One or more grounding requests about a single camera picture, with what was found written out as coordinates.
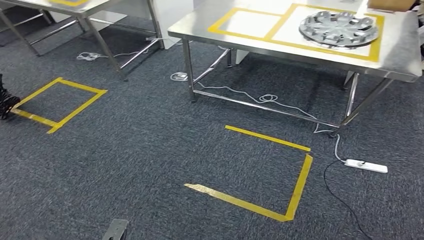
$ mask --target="taped square on floor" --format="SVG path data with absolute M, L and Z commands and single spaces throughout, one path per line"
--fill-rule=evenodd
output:
M 239 206 L 241 208 L 247 209 L 247 210 L 252 211 L 254 213 L 257 213 L 257 214 L 261 214 L 263 216 L 266 216 L 268 218 L 272 218 L 272 219 L 280 221 L 280 222 L 292 221 L 295 218 L 295 213 L 296 213 L 296 210 L 298 208 L 299 202 L 301 200 L 302 192 L 303 192 L 303 189 L 305 187 L 309 171 L 311 169 L 313 158 L 312 158 L 311 155 L 308 154 L 308 152 L 310 152 L 311 149 L 307 146 L 302 146 L 302 145 L 292 143 L 292 142 L 289 142 L 289 141 L 285 141 L 285 140 L 282 140 L 282 139 L 278 139 L 278 138 L 275 138 L 275 137 L 271 137 L 271 136 L 267 136 L 267 135 L 264 135 L 264 134 L 244 130 L 244 129 L 241 129 L 241 128 L 238 128 L 238 127 L 226 125 L 225 128 L 228 129 L 228 130 L 239 132 L 241 134 L 246 134 L 246 135 L 250 135 L 250 136 L 253 136 L 253 137 L 265 139 L 265 140 L 268 140 L 268 141 L 272 141 L 272 142 L 275 142 L 275 143 L 279 143 L 279 144 L 282 144 L 282 145 L 285 145 L 285 146 L 288 146 L 288 147 L 291 147 L 291 148 L 295 148 L 295 149 L 299 149 L 299 150 L 307 152 L 305 154 L 303 165 L 302 165 L 300 173 L 297 177 L 297 181 L 296 181 L 296 184 L 294 186 L 294 189 L 293 189 L 293 192 L 292 192 L 292 195 L 291 195 L 290 201 L 288 203 L 285 214 L 277 213 L 275 211 L 272 211 L 272 210 L 266 209 L 264 207 L 255 205 L 253 203 L 238 199 L 236 197 L 233 197 L 233 196 L 225 194 L 223 192 L 214 190 L 212 188 L 209 188 L 209 187 L 201 185 L 201 184 L 186 183 L 186 184 L 184 184 L 184 186 L 191 188 L 193 190 L 196 190 L 198 192 L 208 194 L 211 197 L 220 199 L 224 202 Z
M 84 90 L 84 91 L 92 92 L 92 93 L 95 93 L 95 95 L 92 98 L 90 98 L 88 101 L 83 103 L 81 106 L 79 106 L 77 109 L 72 111 L 69 115 L 65 116 L 59 122 L 52 121 L 52 120 L 49 120 L 49 119 L 44 118 L 42 116 L 38 116 L 38 115 L 35 115 L 35 114 L 32 114 L 32 113 L 29 113 L 27 111 L 23 111 L 23 110 L 18 109 L 19 106 L 21 106 L 21 105 L 25 104 L 26 102 L 28 102 L 29 100 L 35 98 L 37 95 L 41 94 L 42 92 L 46 91 L 48 88 L 50 88 L 51 86 L 53 86 L 54 84 L 57 84 L 57 83 L 68 85 L 70 87 L 81 89 L 81 90 Z M 61 128 L 64 124 L 66 124 L 69 120 L 71 120 L 73 117 L 75 117 L 78 113 L 83 111 L 90 104 L 92 104 L 94 101 L 96 101 L 98 98 L 100 98 L 106 92 L 107 92 L 107 90 L 97 89 L 97 88 L 94 88 L 94 87 L 91 87 L 91 86 L 82 85 L 82 84 L 79 84 L 79 83 L 76 83 L 76 82 L 73 82 L 73 81 L 68 81 L 68 80 L 65 80 L 65 79 L 59 77 L 59 78 L 56 78 L 55 80 L 51 81 L 47 85 L 43 86 L 42 88 L 38 89 L 37 91 L 35 91 L 31 95 L 27 96 L 26 98 L 24 98 L 22 101 L 20 101 L 20 103 L 16 104 L 13 107 L 11 112 L 14 113 L 14 114 L 20 115 L 22 117 L 32 119 L 34 121 L 37 121 L 39 123 L 42 123 L 42 124 L 45 124 L 47 126 L 52 127 L 47 132 L 48 134 L 52 134 L 52 133 L 56 132 L 59 128 Z

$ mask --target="cardboard box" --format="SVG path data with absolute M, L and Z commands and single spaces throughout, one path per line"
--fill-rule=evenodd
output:
M 415 0 L 368 0 L 368 8 L 406 12 L 414 3 Z

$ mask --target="table leg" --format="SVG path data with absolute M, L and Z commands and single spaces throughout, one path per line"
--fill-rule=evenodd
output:
M 100 35 L 100 32 L 97 31 L 96 27 L 94 27 L 92 21 L 87 18 L 84 17 L 83 18 L 85 23 L 87 24 L 87 26 L 89 27 L 89 29 L 91 30 L 91 32 L 93 33 L 93 35 L 95 36 L 95 38 L 97 39 L 98 43 L 100 44 L 101 48 L 104 51 L 104 54 L 106 54 L 106 56 L 109 57 L 109 61 L 112 64 L 113 68 L 115 68 L 115 70 L 118 72 L 118 74 L 123 77 L 123 80 L 125 80 L 125 75 L 124 73 L 121 71 L 121 68 L 117 62 L 117 60 L 114 58 L 114 55 L 112 54 L 112 51 L 109 49 L 108 45 L 106 44 L 105 40 L 103 39 L 102 35 Z
M 355 108 L 355 110 L 340 123 L 340 127 L 336 131 L 330 133 L 330 136 L 336 137 L 340 130 L 348 125 L 362 110 L 367 108 L 393 81 L 393 79 L 384 78 L 359 104 L 359 106 Z
M 226 55 L 226 67 L 229 69 L 229 68 L 232 68 L 233 67 L 233 60 L 232 60 L 232 49 L 230 49 L 229 50 L 229 52 L 227 53 L 227 55 Z
M 348 85 L 351 82 L 352 77 L 354 76 L 354 74 L 355 74 L 354 71 L 348 71 L 347 72 L 347 77 L 346 77 L 346 80 L 344 81 L 344 84 L 343 84 L 343 88 L 344 89 L 348 89 L 349 88 Z
M 87 32 L 87 30 L 86 30 L 86 28 L 83 26 L 83 22 L 84 22 L 84 20 L 83 20 L 83 19 L 81 19 L 80 17 L 77 17 L 77 18 L 76 18 L 76 20 L 78 21 L 78 25 L 79 25 L 79 28 L 81 29 L 82 33 L 86 33 L 86 32 Z
M 19 31 L 16 29 L 16 27 L 14 26 L 14 24 L 9 20 L 9 18 L 5 15 L 5 13 L 3 12 L 3 10 L 0 8 L 0 19 L 3 20 L 3 22 L 6 24 L 6 26 L 12 30 L 12 32 L 14 32 L 14 34 L 16 34 L 16 36 L 22 40 L 29 49 L 31 49 L 31 51 L 33 51 L 35 53 L 35 55 L 40 56 L 40 54 L 37 52 L 37 50 L 30 44 L 30 42 L 28 42 L 24 36 L 21 35 L 21 33 L 19 33 Z
M 156 16 L 155 3 L 153 1 L 154 0 L 147 0 L 148 10 L 150 11 L 151 21 L 153 22 L 154 31 L 156 32 L 156 38 L 161 39 L 161 27 L 159 25 L 158 17 Z M 160 48 L 165 48 L 163 39 L 160 40 Z
M 44 11 L 44 10 L 42 10 L 42 9 L 39 9 L 38 10 L 41 14 L 42 14 L 42 17 L 44 18 L 44 20 L 49 24 L 49 25 L 52 25 L 52 21 L 50 20 L 50 18 L 47 16 L 47 12 L 46 11 Z
M 187 82 L 188 82 L 188 91 L 190 93 L 190 98 L 192 102 L 196 102 L 196 95 L 194 92 L 195 84 L 193 78 L 193 67 L 192 67 L 192 57 L 190 55 L 190 43 L 188 40 L 182 40 L 182 48 L 184 51 L 184 60 L 185 60 L 185 72 L 187 73 Z
M 358 80 L 359 73 L 355 72 L 352 78 L 352 86 L 350 87 L 349 102 L 347 102 L 346 113 L 344 115 L 345 117 L 349 117 L 349 115 L 352 113 L 352 107 L 354 106 L 355 92 L 357 90 Z

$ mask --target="yellow tape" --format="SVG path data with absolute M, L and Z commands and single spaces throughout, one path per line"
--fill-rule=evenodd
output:
M 203 185 L 200 185 L 200 184 L 193 185 L 193 184 L 189 184 L 189 183 L 184 184 L 184 186 L 191 188 L 191 189 L 194 189 L 196 191 L 199 191 L 201 193 L 208 194 L 208 195 L 210 195 L 214 198 L 220 199 L 220 200 L 225 201 L 227 203 L 234 204 L 236 206 L 242 207 L 244 209 L 255 212 L 257 214 L 264 215 L 268 218 L 272 218 L 272 219 L 275 219 L 275 220 L 280 221 L 280 222 L 289 221 L 289 219 L 287 219 L 286 216 L 284 216 L 283 214 L 280 214 L 280 213 L 268 210 L 266 208 L 263 208 L 261 206 L 252 204 L 250 202 L 235 198 L 233 196 L 230 196 L 228 194 L 214 190 L 212 188 L 209 188 L 209 187 L 206 187 L 206 186 L 203 186 Z
M 29 100 L 33 99 L 35 96 L 41 94 L 42 92 L 44 92 L 45 90 L 47 90 L 48 88 L 50 88 L 51 86 L 53 86 L 56 83 L 61 83 L 61 84 L 65 84 L 68 85 L 70 87 L 74 87 L 77 89 L 81 89 L 81 90 L 85 90 L 88 92 L 92 92 L 95 93 L 96 95 L 93 96 L 92 98 L 90 98 L 88 101 L 86 101 L 84 104 L 82 104 L 80 107 L 78 107 L 77 109 L 75 109 L 73 112 L 71 112 L 69 115 L 67 115 L 64 119 L 62 119 L 60 122 L 55 122 L 49 119 L 46 119 L 42 116 L 38 116 L 20 109 L 17 109 L 17 107 L 25 104 L 26 102 L 28 102 Z M 43 86 L 42 88 L 38 89 L 37 91 L 33 92 L 32 94 L 30 94 L 29 96 L 27 96 L 26 98 L 24 98 L 23 100 L 21 100 L 18 104 L 16 104 L 13 109 L 11 110 L 12 113 L 20 115 L 22 117 L 28 118 L 28 119 L 32 119 L 34 121 L 37 121 L 39 123 L 48 125 L 50 127 L 52 127 L 52 129 L 50 129 L 47 133 L 48 134 L 52 134 L 54 132 L 56 132 L 59 128 L 61 128 L 65 123 L 67 123 L 69 120 L 71 120 L 73 117 L 75 117 L 75 115 L 77 115 L 78 113 L 80 113 L 82 110 L 84 110 L 85 108 L 87 108 L 90 104 L 92 104 L 94 101 L 96 101 L 98 98 L 100 98 L 103 94 L 105 94 L 107 92 L 107 90 L 102 90 L 102 89 L 97 89 L 91 86 L 86 86 L 86 85 L 82 85 L 73 81 L 68 81 L 65 80 L 61 77 L 56 78 L 55 80 L 49 82 L 48 84 L 46 84 L 45 86 Z
M 77 109 L 75 109 L 73 112 L 71 112 L 69 115 L 67 115 L 64 119 L 62 119 L 60 122 L 57 123 L 56 126 L 54 126 L 52 129 L 50 129 L 47 133 L 52 134 L 56 132 L 59 128 L 61 128 L 64 124 L 66 124 L 69 120 L 71 120 L 75 115 L 82 112 L 84 109 L 86 109 L 90 104 L 92 104 L 94 101 L 99 99 L 103 94 L 105 94 L 107 90 L 100 90 L 99 93 L 94 95 L 90 100 L 84 102 L 81 106 L 79 106 Z
M 91 87 L 91 86 L 82 85 L 82 84 L 79 84 L 79 83 L 76 83 L 76 82 L 73 82 L 73 81 L 68 81 L 68 80 L 65 80 L 63 78 L 60 78 L 58 80 L 58 82 L 61 83 L 61 84 L 65 84 L 65 85 L 77 88 L 77 89 L 92 92 L 92 93 L 95 93 L 95 94 L 104 93 L 104 91 L 105 91 L 105 90 L 97 89 L 97 88 L 94 88 L 94 87 Z
M 314 5 L 308 5 L 308 4 L 299 4 L 299 3 L 293 3 L 289 7 L 287 12 L 284 13 L 284 14 L 275 14 L 275 13 L 270 13 L 270 12 L 253 11 L 253 10 L 250 10 L 250 9 L 234 7 L 229 12 L 227 12 L 222 18 L 220 18 L 218 21 L 216 21 L 214 24 L 212 24 L 207 30 L 211 33 L 216 33 L 216 34 L 230 35 L 230 36 L 235 36 L 235 37 L 239 37 L 239 38 L 264 41 L 264 42 L 268 42 L 268 43 L 280 44 L 280 45 L 285 45 L 285 46 L 289 46 L 289 47 L 311 50 L 311 51 L 316 51 L 316 52 L 321 52 L 321 53 L 326 53 L 326 54 L 339 55 L 339 56 L 344 56 L 344 57 L 354 58 L 354 59 L 360 59 L 360 60 L 365 60 L 365 61 L 370 61 L 370 62 L 378 62 L 379 61 L 380 47 L 381 47 L 381 41 L 382 41 L 382 37 L 383 37 L 383 28 L 384 28 L 384 21 L 385 21 L 384 16 L 377 15 L 377 14 L 368 14 L 368 13 L 365 14 L 367 16 L 376 18 L 375 25 L 378 26 L 378 28 L 379 28 L 379 37 L 370 44 L 370 50 L 369 50 L 368 56 L 364 56 L 364 55 L 359 55 L 359 54 L 354 54 L 354 53 L 340 52 L 340 51 L 337 51 L 337 50 L 331 50 L 331 49 L 327 49 L 327 48 L 323 48 L 323 47 L 313 47 L 313 46 L 307 46 L 307 45 L 302 45 L 302 44 L 293 43 L 293 42 L 274 40 L 273 39 L 274 35 L 284 25 L 284 23 L 287 21 L 287 19 L 289 19 L 289 17 L 291 16 L 291 14 L 295 11 L 295 9 L 297 7 L 308 7 L 308 8 L 321 9 L 321 10 L 327 10 L 327 11 L 332 11 L 332 12 L 355 13 L 355 12 L 352 12 L 352 11 L 345 11 L 345 10 L 342 10 L 342 9 L 314 6 Z M 271 15 L 271 16 L 280 16 L 281 19 L 272 27 L 272 29 L 265 35 L 265 37 L 250 36 L 250 35 L 246 35 L 246 34 L 240 34 L 240 33 L 236 33 L 236 32 L 221 30 L 220 27 L 224 23 L 226 23 L 238 11 L 251 12 L 251 13 L 261 13 L 261 14 Z
M 27 119 L 32 119 L 32 120 L 37 121 L 39 123 L 48 125 L 50 127 L 55 127 L 58 124 L 55 121 L 49 120 L 49 119 L 44 118 L 42 116 L 38 116 L 38 115 L 23 111 L 23 110 L 20 110 L 20 109 L 17 109 L 17 108 L 13 108 L 10 112 L 17 114 L 17 115 L 20 115 L 22 117 L 25 117 Z
M 79 0 L 79 1 L 66 1 L 66 0 L 48 0 L 50 3 L 63 4 L 70 7 L 78 7 L 81 4 L 88 2 L 89 0 Z
M 23 105 L 24 103 L 28 102 L 29 100 L 33 99 L 35 96 L 39 95 L 40 93 L 44 92 L 45 90 L 47 90 L 48 88 L 50 88 L 51 86 L 53 86 L 54 84 L 56 84 L 57 82 L 59 82 L 59 80 L 61 80 L 62 78 L 56 78 L 55 80 L 47 83 L 45 86 L 43 86 L 42 88 L 38 89 L 37 91 L 33 92 L 32 94 L 30 94 L 29 96 L 25 97 L 24 99 L 22 99 L 18 104 L 16 104 L 13 108 L 17 108 L 21 105 Z
M 286 145 L 286 146 L 289 146 L 289 147 L 292 147 L 292 148 L 300 149 L 300 150 L 303 150 L 303 151 L 306 151 L 306 152 L 311 151 L 311 149 L 307 146 L 302 146 L 302 145 L 292 143 L 292 142 L 289 142 L 289 141 L 284 141 L 284 140 L 281 140 L 281 139 L 278 139 L 278 138 L 275 138 L 275 137 L 272 137 L 272 136 L 267 136 L 267 135 L 263 135 L 263 134 L 260 134 L 260 133 L 244 130 L 244 129 L 241 129 L 241 128 L 238 128 L 238 127 L 235 127 L 235 126 L 226 125 L 225 128 L 228 129 L 228 130 L 232 130 L 232 131 L 242 133 L 242 134 L 247 134 L 247 135 L 250 135 L 250 136 L 257 137 L 257 138 L 266 139 L 266 140 L 269 140 L 269 141 L 272 141 L 272 142 L 283 144 L 283 145 Z
M 299 202 L 301 201 L 302 193 L 306 184 L 306 178 L 308 178 L 309 171 L 311 170 L 312 165 L 312 156 L 306 154 L 305 160 L 303 162 L 302 170 L 300 170 L 299 177 L 297 178 L 296 186 L 293 190 L 293 195 L 291 195 L 290 202 L 288 203 L 287 211 L 285 216 L 289 219 L 295 218 L 296 209 L 298 209 Z
M 300 170 L 299 177 L 297 179 L 296 186 L 294 187 L 293 194 L 291 196 L 290 202 L 288 204 L 288 208 L 286 211 L 286 214 L 280 214 L 271 210 L 268 210 L 266 208 L 263 208 L 261 206 L 255 205 L 253 203 L 238 199 L 236 197 L 233 197 L 231 195 L 225 194 L 223 192 L 214 190 L 212 188 L 200 185 L 200 184 L 189 184 L 186 183 L 184 186 L 194 189 L 196 191 L 199 191 L 204 194 L 208 194 L 214 198 L 220 199 L 222 201 L 225 201 L 227 203 L 239 206 L 241 208 L 247 209 L 249 211 L 252 211 L 254 213 L 266 216 L 268 218 L 275 219 L 280 222 L 287 222 L 292 221 L 295 218 L 296 209 L 298 208 L 299 201 L 302 196 L 302 191 L 304 189 L 304 186 L 306 184 L 306 179 L 308 177 L 309 170 L 311 169 L 313 158 L 306 154 L 302 169 Z
M 284 25 L 284 23 L 289 19 L 289 17 L 292 15 L 292 13 L 296 10 L 298 6 L 295 4 L 292 4 L 288 10 L 284 13 L 284 15 L 281 15 L 281 18 L 278 20 L 278 22 L 271 28 L 271 30 L 265 35 L 265 40 L 271 40 L 274 35 L 280 30 L 280 28 Z

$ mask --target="stainless steel table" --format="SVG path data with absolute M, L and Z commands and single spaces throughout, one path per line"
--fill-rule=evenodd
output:
M 298 27 L 309 14 L 319 11 L 348 11 L 369 16 L 375 20 L 380 35 L 370 45 L 356 49 L 314 44 L 299 33 Z M 337 129 L 332 136 L 336 136 L 394 80 L 412 83 L 422 75 L 417 29 L 418 20 L 414 12 L 367 9 L 359 0 L 208 0 L 171 26 L 168 32 L 172 37 L 183 39 L 189 93 L 193 102 L 196 95 L 227 100 L 334 127 Z M 345 119 L 334 123 L 195 89 L 196 83 L 225 56 L 231 65 L 231 50 L 224 51 L 216 62 L 195 78 L 189 41 L 347 70 L 344 86 L 351 87 Z M 378 76 L 383 80 L 353 110 L 360 74 Z
M 24 36 L 22 36 L 19 31 L 16 29 L 14 24 L 7 18 L 7 16 L 3 13 L 3 10 L 0 8 L 0 18 L 6 23 L 6 25 L 37 55 L 40 54 L 37 52 L 37 50 L 33 47 L 34 44 L 40 42 L 41 40 L 44 40 L 74 24 L 79 24 L 81 27 L 81 30 L 85 32 L 85 28 L 81 25 L 81 22 L 84 22 L 88 28 L 92 31 L 97 41 L 100 43 L 104 53 L 109 57 L 110 62 L 112 63 L 115 70 L 121 74 L 123 78 L 125 76 L 123 75 L 121 69 L 125 68 L 129 63 L 131 63 L 134 59 L 136 59 L 138 56 L 140 56 L 143 52 L 148 50 L 150 47 L 152 47 L 154 44 L 159 43 L 161 48 L 163 48 L 163 41 L 160 39 L 161 31 L 159 29 L 158 20 L 156 18 L 156 11 L 154 8 L 153 0 L 147 0 L 149 11 L 151 14 L 151 18 L 153 21 L 153 26 L 155 28 L 155 31 L 150 31 L 146 29 L 141 29 L 133 26 L 128 26 L 125 24 L 120 23 L 113 23 L 109 21 L 99 20 L 95 18 L 90 18 L 91 15 L 98 13 L 99 11 L 105 10 L 122 0 L 0 0 L 0 2 L 7 3 L 7 4 L 14 4 L 18 6 L 23 6 L 27 8 L 34 8 L 44 11 L 52 11 L 56 13 L 66 14 L 75 17 L 75 20 L 63 25 L 62 27 L 46 34 L 45 36 L 41 37 L 38 40 L 35 40 L 33 42 L 29 42 L 25 39 Z M 110 24 L 110 25 L 117 25 L 120 27 L 130 28 L 139 30 L 145 33 L 148 33 L 150 35 L 154 35 L 157 39 L 154 39 L 151 41 L 150 44 L 148 44 L 146 47 L 141 49 L 138 54 L 134 55 L 130 60 L 125 62 L 122 65 L 119 65 L 116 59 L 114 58 L 114 55 L 112 54 L 111 50 L 109 49 L 108 45 L 106 44 L 105 40 L 100 35 L 99 31 L 93 26 L 94 22 L 100 22 L 104 24 Z
M 13 23 L 13 26 L 14 26 L 14 27 L 17 27 L 17 26 L 19 26 L 19 25 L 22 25 L 22 24 L 28 23 L 28 22 L 30 22 L 30 21 L 32 21 L 32 20 L 34 20 L 34 19 L 38 19 L 38 18 L 40 18 L 40 17 L 43 17 L 43 18 L 44 18 L 44 20 L 45 20 L 45 21 L 46 21 L 49 25 L 51 25 L 51 24 L 52 24 L 52 21 L 51 21 L 51 20 L 50 20 L 50 18 L 47 16 L 46 11 L 41 10 L 41 9 L 39 9 L 38 11 L 39 11 L 39 14 L 37 14 L 37 15 L 35 15 L 35 16 L 32 16 L 32 17 L 30 17 L 30 18 L 28 18 L 28 19 L 25 19 L 25 20 L 23 20 L 23 21 L 20 21 L 20 22 L 17 22 L 17 23 Z M 9 28 L 7 27 L 7 28 L 4 28 L 4 29 L 1 29 L 1 30 L 0 30 L 0 33 L 4 32 L 4 31 L 6 31 L 6 30 L 9 30 Z

